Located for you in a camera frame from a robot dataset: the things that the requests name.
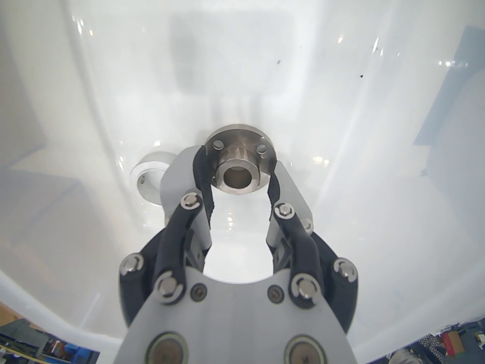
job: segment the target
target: white plastic surface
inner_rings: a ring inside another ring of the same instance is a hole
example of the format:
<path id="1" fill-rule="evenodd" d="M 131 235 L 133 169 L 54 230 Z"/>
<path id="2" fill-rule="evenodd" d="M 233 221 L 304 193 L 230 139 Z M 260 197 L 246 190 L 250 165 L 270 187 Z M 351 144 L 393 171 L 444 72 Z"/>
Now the white plastic surface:
<path id="1" fill-rule="evenodd" d="M 0 300 L 111 362 L 131 169 L 246 123 L 359 270 L 359 362 L 483 314 L 484 1 L 0 0 Z M 214 199 L 207 274 L 268 276 L 265 190 Z"/>

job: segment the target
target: patterned fabric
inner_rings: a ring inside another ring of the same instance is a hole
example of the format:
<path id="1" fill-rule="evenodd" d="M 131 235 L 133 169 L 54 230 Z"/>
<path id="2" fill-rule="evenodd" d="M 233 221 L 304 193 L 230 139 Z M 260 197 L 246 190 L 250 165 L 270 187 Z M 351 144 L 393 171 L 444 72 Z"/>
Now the patterned fabric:
<path id="1" fill-rule="evenodd" d="M 418 342 L 421 343 L 421 345 L 423 345 L 424 347 L 428 348 L 430 352 L 433 353 L 436 358 L 441 362 L 441 364 L 449 364 L 447 357 L 443 356 L 437 349 L 437 347 L 442 347 L 440 345 L 440 342 L 438 342 L 436 340 L 436 337 L 431 335 L 431 333 L 419 339 Z"/>

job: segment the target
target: bolt head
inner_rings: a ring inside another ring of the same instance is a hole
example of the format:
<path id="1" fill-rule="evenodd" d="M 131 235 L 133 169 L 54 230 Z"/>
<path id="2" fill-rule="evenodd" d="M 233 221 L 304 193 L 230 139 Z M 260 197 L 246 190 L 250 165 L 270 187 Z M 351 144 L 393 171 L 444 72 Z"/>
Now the bolt head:
<path id="1" fill-rule="evenodd" d="M 162 296 L 168 297 L 173 295 L 177 288 L 177 280 L 174 277 L 165 278 L 160 282 L 159 291 Z"/>
<path id="2" fill-rule="evenodd" d="M 124 276 L 129 272 L 138 271 L 142 267 L 143 267 L 143 257 L 138 253 L 130 254 L 121 262 L 120 274 Z"/>
<path id="3" fill-rule="evenodd" d="M 190 291 L 190 297 L 193 301 L 199 302 L 206 298 L 207 295 L 207 286 L 204 284 L 195 284 L 192 286 Z"/>
<path id="4" fill-rule="evenodd" d="M 313 223 L 309 218 L 302 218 L 301 223 L 307 234 L 311 234 L 313 232 Z"/>
<path id="5" fill-rule="evenodd" d="M 313 296 L 315 296 L 318 290 L 312 281 L 302 279 L 298 283 L 298 291 L 300 292 L 300 296 L 302 298 L 305 300 L 310 300 Z"/>
<path id="6" fill-rule="evenodd" d="M 345 258 L 338 258 L 334 262 L 334 271 L 338 272 L 343 278 L 350 283 L 357 280 L 357 269 L 355 265 Z"/>
<path id="7" fill-rule="evenodd" d="M 256 152 L 258 154 L 265 154 L 265 152 L 268 151 L 268 148 L 264 145 L 264 144 L 260 144 L 257 148 L 256 148 Z"/>
<path id="8" fill-rule="evenodd" d="M 187 195 L 184 198 L 184 203 L 187 204 L 187 206 L 192 207 L 197 203 L 197 197 L 194 195 Z"/>
<path id="9" fill-rule="evenodd" d="M 291 207 L 286 204 L 282 204 L 279 206 L 279 213 L 286 217 L 291 214 Z"/>
<path id="10" fill-rule="evenodd" d="M 343 262 L 340 264 L 338 272 L 340 272 L 341 276 L 344 278 L 348 278 L 354 274 L 354 267 L 348 262 Z"/>
<path id="11" fill-rule="evenodd" d="M 271 285 L 268 288 L 268 298 L 274 304 L 281 303 L 285 298 L 283 289 L 278 285 Z"/>
<path id="12" fill-rule="evenodd" d="M 213 147 L 215 150 L 222 150 L 224 148 L 224 143 L 221 140 L 214 140 Z"/>

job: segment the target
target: metal flange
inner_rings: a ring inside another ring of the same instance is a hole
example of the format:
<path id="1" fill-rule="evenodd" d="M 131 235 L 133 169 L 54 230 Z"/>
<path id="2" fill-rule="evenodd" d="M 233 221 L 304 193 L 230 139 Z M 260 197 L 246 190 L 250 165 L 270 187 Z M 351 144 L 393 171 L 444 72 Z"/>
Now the metal flange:
<path id="1" fill-rule="evenodd" d="M 276 160 L 271 140 L 259 129 L 229 125 L 206 141 L 212 184 L 233 195 L 251 193 L 268 184 Z"/>

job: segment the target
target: metal bushing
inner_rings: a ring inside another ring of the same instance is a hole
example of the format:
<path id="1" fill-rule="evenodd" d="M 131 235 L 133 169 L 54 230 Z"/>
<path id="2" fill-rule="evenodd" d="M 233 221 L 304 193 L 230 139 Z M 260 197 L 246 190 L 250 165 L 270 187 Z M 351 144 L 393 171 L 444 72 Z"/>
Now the metal bushing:
<path id="1" fill-rule="evenodd" d="M 150 344 L 146 364 L 187 364 L 189 348 L 178 333 L 167 332 L 157 336 Z"/>
<path id="2" fill-rule="evenodd" d="M 285 364 L 325 364 L 322 346 L 308 335 L 298 335 L 285 348 Z"/>
<path id="3" fill-rule="evenodd" d="M 247 125 L 229 125 L 205 144 L 212 184 L 234 195 L 251 193 L 269 182 L 276 154 L 268 137 Z"/>

